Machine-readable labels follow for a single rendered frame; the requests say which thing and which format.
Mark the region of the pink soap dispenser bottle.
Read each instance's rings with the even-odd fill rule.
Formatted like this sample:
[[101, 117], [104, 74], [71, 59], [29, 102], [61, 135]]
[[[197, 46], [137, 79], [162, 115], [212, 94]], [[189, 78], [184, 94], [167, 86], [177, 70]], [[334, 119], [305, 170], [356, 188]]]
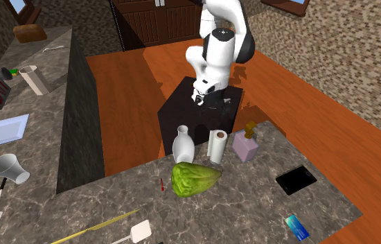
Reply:
[[234, 135], [232, 148], [243, 163], [252, 160], [259, 149], [258, 143], [252, 137], [255, 127], [256, 123], [250, 121], [243, 130], [237, 131]]

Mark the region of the beige cylinder cup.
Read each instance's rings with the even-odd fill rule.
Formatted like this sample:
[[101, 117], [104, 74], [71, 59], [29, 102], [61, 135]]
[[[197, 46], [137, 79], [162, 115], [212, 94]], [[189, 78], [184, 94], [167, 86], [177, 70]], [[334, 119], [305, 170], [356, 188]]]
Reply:
[[42, 96], [51, 92], [49, 83], [37, 66], [29, 65], [22, 67], [19, 70], [19, 74], [38, 96]]

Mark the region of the black robot stand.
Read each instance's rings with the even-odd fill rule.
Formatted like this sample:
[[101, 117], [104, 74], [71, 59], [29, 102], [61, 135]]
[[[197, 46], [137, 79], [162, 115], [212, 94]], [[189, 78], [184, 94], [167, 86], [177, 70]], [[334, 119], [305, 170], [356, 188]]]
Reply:
[[177, 128], [188, 127], [188, 135], [195, 145], [209, 140], [212, 130], [230, 134], [239, 108], [242, 89], [228, 86], [223, 94], [230, 101], [222, 109], [196, 105], [191, 98], [194, 78], [186, 76], [158, 111], [159, 126], [166, 155], [172, 154], [172, 143], [178, 135]]

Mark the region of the long yellow knife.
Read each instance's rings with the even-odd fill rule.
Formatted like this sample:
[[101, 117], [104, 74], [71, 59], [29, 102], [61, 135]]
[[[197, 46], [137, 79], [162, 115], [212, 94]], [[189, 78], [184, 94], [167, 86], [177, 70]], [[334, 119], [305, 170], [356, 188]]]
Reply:
[[68, 241], [68, 240], [70, 240], [70, 239], [72, 239], [72, 238], [75, 238], [75, 237], [77, 237], [77, 236], [79, 236], [79, 235], [82, 235], [82, 234], [84, 234], [84, 233], [86, 233], [86, 232], [88, 232], [88, 231], [95, 231], [95, 230], [100, 229], [100, 228], [102, 228], [102, 227], [104, 227], [104, 226], [107, 226], [107, 225], [109, 225], [109, 224], [111, 224], [111, 223], [114, 223], [114, 222], [116, 222], [116, 221], [118, 221], [118, 220], [120, 220], [120, 219], [123, 219], [123, 218], [125, 218], [125, 217], [127, 217], [127, 216], [129, 216], [129, 215], [131, 215], [131, 214], [134, 214], [134, 213], [138, 212], [139, 210], [140, 210], [140, 209], [136, 209], [136, 210], [134, 210], [134, 211], [130, 211], [130, 212], [124, 213], [123, 215], [117, 216], [117, 217], [112, 218], [112, 219], [110, 219], [110, 220], [107, 220], [107, 221], [105, 221], [105, 222], [103, 222], [103, 223], [94, 225], [93, 227], [84, 229], [84, 230], [82, 230], [82, 231], [80, 231], [80, 232], [77, 232], [77, 233], [74, 233], [74, 234], [72, 234], [72, 235], [70, 235], [70, 236], [61, 238], [60, 240], [54, 241], [54, 242], [52, 242], [51, 244], [60, 244], [60, 243], [63, 243], [63, 242], [65, 242], [65, 241]]

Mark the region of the pale blue square plate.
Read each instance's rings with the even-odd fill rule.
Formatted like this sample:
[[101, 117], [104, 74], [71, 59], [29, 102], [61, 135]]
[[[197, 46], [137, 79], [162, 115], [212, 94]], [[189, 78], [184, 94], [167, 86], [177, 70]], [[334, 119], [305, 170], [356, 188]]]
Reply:
[[24, 136], [29, 114], [0, 120], [0, 145], [20, 140]]

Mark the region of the grey metal cup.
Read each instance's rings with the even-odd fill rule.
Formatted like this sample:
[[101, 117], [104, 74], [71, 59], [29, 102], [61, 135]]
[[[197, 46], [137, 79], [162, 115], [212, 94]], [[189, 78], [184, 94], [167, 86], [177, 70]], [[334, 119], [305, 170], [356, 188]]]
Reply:
[[16, 155], [4, 154], [0, 156], [0, 177], [22, 184], [30, 177], [30, 173], [20, 165]]

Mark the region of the silver cutlery piece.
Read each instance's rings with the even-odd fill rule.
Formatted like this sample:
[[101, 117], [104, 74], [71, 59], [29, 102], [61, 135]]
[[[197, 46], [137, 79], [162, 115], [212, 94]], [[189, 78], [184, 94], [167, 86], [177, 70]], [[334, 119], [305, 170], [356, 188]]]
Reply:
[[54, 50], [58, 50], [58, 49], [64, 49], [64, 48], [66, 48], [64, 45], [55, 46], [55, 47], [48, 47], [48, 48], [45, 48], [42, 51], [42, 53], [49, 52], [49, 51], [54, 51]]

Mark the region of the green lettuce head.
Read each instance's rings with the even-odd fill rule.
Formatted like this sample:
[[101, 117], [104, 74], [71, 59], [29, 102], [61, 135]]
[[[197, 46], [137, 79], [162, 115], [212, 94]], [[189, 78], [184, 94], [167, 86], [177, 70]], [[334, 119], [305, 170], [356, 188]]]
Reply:
[[187, 198], [210, 189], [222, 176], [222, 172], [214, 168], [179, 162], [171, 173], [173, 191], [182, 198]]

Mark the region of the dark brown wooden cabinet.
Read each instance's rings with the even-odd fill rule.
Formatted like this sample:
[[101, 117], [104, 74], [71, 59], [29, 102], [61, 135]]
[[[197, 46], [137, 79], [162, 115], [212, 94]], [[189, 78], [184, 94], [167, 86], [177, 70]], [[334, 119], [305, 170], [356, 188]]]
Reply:
[[200, 37], [201, 5], [191, 0], [109, 0], [123, 51]]

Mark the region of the white vase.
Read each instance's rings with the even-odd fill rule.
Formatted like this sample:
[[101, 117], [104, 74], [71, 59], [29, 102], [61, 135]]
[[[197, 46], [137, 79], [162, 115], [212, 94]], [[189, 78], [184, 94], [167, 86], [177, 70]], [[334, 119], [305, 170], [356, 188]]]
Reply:
[[195, 154], [195, 144], [188, 135], [188, 127], [180, 125], [177, 128], [177, 136], [172, 145], [172, 153], [176, 163], [188, 162], [192, 163]]

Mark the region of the black tablet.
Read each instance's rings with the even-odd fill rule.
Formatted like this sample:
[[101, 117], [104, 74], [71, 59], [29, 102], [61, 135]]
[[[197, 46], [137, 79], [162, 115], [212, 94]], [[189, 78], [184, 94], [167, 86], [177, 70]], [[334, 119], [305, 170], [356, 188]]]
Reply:
[[292, 195], [317, 181], [305, 166], [294, 168], [276, 177], [275, 180], [287, 195]]

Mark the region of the brown bread loaf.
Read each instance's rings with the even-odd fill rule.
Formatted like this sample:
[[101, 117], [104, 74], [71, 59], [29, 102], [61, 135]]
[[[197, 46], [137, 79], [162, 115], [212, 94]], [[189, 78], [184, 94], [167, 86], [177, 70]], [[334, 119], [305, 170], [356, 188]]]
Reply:
[[13, 33], [19, 43], [37, 42], [47, 39], [47, 34], [39, 24], [15, 26]]

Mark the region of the brown framed window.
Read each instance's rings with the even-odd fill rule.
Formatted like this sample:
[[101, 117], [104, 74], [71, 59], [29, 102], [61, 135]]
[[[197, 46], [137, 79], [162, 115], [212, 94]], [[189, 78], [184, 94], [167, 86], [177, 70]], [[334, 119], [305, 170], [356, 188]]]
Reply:
[[2, 0], [19, 25], [34, 24], [41, 8], [35, 7], [31, 0]]
[[260, 0], [260, 2], [298, 17], [305, 17], [310, 0]]

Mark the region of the white paper towel roll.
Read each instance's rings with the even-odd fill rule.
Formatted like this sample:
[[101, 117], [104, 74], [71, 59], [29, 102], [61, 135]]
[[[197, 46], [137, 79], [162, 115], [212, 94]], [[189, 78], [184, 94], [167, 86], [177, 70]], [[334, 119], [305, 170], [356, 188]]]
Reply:
[[227, 144], [227, 133], [224, 130], [211, 130], [207, 156], [215, 164], [220, 164]]

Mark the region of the blue card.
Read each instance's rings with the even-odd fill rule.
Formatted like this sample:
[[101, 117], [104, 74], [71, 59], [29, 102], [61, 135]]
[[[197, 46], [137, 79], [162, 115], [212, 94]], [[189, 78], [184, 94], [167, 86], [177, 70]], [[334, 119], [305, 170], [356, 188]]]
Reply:
[[302, 241], [310, 236], [307, 230], [304, 228], [304, 226], [300, 223], [300, 221], [295, 215], [287, 217], [285, 219], [285, 223], [291, 229], [291, 231], [299, 241]]

